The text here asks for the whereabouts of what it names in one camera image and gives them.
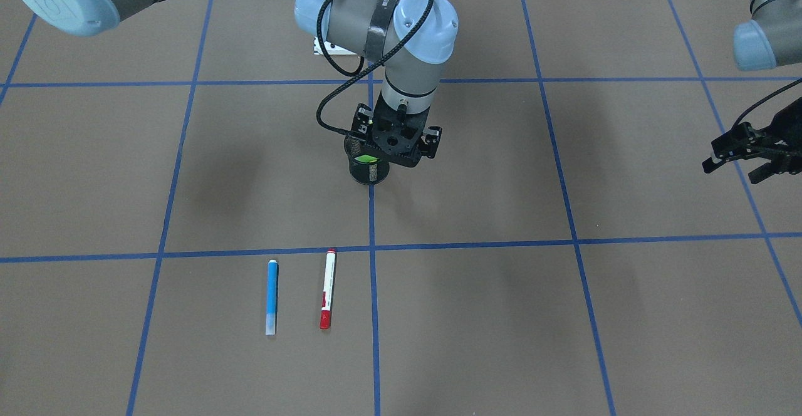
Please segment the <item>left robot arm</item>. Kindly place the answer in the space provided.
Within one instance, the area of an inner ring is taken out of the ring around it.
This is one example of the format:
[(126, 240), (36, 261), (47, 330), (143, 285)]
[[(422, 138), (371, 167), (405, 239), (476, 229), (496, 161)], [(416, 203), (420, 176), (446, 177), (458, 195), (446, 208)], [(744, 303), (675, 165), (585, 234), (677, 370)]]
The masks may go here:
[[(773, 70), (801, 61), (801, 0), (750, 0), (750, 20), (733, 33), (733, 54), (741, 71)], [(706, 174), (725, 163), (764, 159), (748, 174), (760, 183), (776, 174), (800, 174), (801, 101), (782, 108), (764, 128), (745, 121), (751, 111), (782, 91), (800, 85), (800, 79), (781, 87), (742, 112), (730, 130), (711, 142), (711, 156), (702, 163)]]

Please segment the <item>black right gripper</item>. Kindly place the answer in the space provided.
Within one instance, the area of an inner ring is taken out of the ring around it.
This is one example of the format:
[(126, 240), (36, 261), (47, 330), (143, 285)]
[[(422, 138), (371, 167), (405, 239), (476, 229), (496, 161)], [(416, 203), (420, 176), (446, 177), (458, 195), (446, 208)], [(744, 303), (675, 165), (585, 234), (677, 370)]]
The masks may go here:
[(374, 110), (358, 105), (350, 138), (357, 141), (357, 159), (384, 161), (401, 167), (417, 167), (421, 159), (434, 159), (443, 134), (441, 127), (424, 127), (429, 111), (407, 114), (378, 105)]

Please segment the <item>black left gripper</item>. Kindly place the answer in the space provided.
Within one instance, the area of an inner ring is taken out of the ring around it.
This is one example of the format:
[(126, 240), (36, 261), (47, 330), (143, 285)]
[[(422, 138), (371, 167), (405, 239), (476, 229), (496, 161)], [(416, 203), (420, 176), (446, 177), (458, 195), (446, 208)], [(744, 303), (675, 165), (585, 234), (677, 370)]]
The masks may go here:
[(748, 174), (752, 185), (776, 174), (799, 174), (801, 171), (801, 99), (780, 110), (771, 123), (756, 130), (751, 123), (741, 122), (711, 142), (711, 156), (702, 163), (705, 174), (711, 174), (724, 163), (739, 160), (768, 159)]

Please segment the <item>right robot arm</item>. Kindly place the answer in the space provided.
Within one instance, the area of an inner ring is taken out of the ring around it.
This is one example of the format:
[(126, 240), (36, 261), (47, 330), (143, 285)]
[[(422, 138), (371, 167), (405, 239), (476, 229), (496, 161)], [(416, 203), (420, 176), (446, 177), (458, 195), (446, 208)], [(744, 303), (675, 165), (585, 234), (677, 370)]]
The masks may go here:
[[(73, 36), (95, 36), (167, 0), (22, 0), (49, 25)], [(293, 22), (323, 46), (355, 53), (356, 70), (335, 70), (347, 85), (383, 68), (383, 88), (371, 108), (359, 105), (353, 125), (324, 122), (323, 99), (315, 115), (321, 128), (345, 139), (350, 156), (415, 167), (436, 155), (442, 130), (428, 127), (432, 101), (453, 54), (459, 17), (449, 0), (281, 0)]]

